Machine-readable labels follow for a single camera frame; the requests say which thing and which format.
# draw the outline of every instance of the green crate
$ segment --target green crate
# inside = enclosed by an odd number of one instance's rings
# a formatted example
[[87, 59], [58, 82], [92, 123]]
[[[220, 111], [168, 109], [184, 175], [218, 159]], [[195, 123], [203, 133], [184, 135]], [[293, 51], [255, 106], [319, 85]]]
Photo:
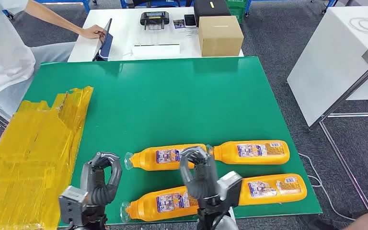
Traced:
[[226, 0], [226, 5], [229, 8], [245, 8], [246, 7], [247, 0]]
[[245, 14], [245, 8], [231, 7], [229, 8], [229, 11], [232, 16], [236, 16], [236, 19], [238, 19], [239, 23], [242, 23], [243, 15]]

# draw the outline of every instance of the handheld device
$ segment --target handheld device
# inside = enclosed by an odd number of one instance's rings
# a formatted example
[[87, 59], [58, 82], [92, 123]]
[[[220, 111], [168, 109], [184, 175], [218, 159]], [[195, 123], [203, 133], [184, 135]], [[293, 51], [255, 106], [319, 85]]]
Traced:
[[196, 17], [193, 14], [185, 14], [184, 24], [186, 27], [196, 27]]
[[95, 56], [93, 61], [107, 61], [109, 56], [109, 51], [111, 50], [111, 44], [113, 36], [109, 33], [109, 28], [111, 28], [112, 18], [109, 19], [103, 31], [99, 32], [99, 41], [97, 48], [95, 50]]
[[164, 29], [164, 25], [170, 22], [169, 13], [166, 11], [156, 11], [156, 12], [144, 12], [140, 16], [140, 24], [150, 29], [150, 25], [161, 25], [160, 29]]

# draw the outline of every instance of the tablet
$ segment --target tablet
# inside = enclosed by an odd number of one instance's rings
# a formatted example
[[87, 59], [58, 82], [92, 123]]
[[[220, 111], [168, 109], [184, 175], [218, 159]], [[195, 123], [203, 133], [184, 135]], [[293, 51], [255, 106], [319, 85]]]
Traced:
[[106, 26], [104, 27], [103, 31], [100, 33], [99, 35], [99, 41], [98, 41], [98, 45], [97, 48], [95, 50], [95, 56], [92, 59], [93, 61], [95, 60], [107, 60], [108, 58], [103, 58], [103, 57], [107, 57], [109, 55], [109, 50], [107, 52], [102, 52], [101, 55], [99, 55], [99, 52], [101, 52], [101, 50], [104, 48], [105, 44], [107, 44], [107, 42], [112, 42], [112, 40], [110, 40], [108, 37], [110, 36], [110, 34], [108, 33], [109, 28], [111, 28], [111, 23], [112, 23], [112, 18], [109, 19], [108, 23], [106, 24]]

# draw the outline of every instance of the robotic arm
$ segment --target robotic arm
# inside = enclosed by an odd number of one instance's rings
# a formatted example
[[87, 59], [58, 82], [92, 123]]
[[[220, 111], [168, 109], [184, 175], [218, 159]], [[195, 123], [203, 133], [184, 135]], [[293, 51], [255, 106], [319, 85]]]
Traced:
[[[195, 165], [194, 176], [188, 161]], [[180, 173], [189, 195], [198, 200], [197, 230], [238, 230], [229, 210], [239, 203], [241, 176], [232, 171], [218, 180], [214, 157], [201, 147], [183, 150]]]
[[[111, 167], [108, 184], [104, 181], [104, 169]], [[122, 167], [119, 157], [109, 152], [98, 152], [81, 172], [80, 188], [69, 186], [59, 197], [61, 220], [69, 229], [105, 230], [105, 206], [116, 195]]]

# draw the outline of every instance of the plastic bottle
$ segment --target plastic bottle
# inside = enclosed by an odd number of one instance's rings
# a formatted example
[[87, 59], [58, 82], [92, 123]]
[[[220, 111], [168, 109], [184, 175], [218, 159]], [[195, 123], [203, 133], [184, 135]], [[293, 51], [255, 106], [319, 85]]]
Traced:
[[124, 223], [130, 219], [156, 221], [193, 215], [197, 209], [197, 200], [188, 195], [185, 186], [181, 186], [148, 193], [139, 200], [123, 203], [120, 215]]
[[302, 200], [307, 188], [294, 173], [258, 176], [242, 180], [239, 205], [261, 205]]
[[[239, 205], [260, 205], [299, 201], [307, 196], [303, 179], [293, 173], [243, 178]], [[185, 186], [148, 193], [139, 200], [123, 203], [123, 222], [131, 219], [156, 221], [194, 215], [197, 200], [190, 197]]]
[[[207, 150], [204, 144], [151, 147], [135, 154], [128, 152], [125, 156], [125, 167], [128, 170], [131, 168], [142, 168], [147, 171], [176, 170], [180, 167], [180, 152], [192, 146], [200, 146]], [[192, 169], [194, 165], [188, 163], [188, 167]]]
[[213, 155], [226, 164], [284, 164], [290, 151], [282, 140], [228, 141], [215, 146]]

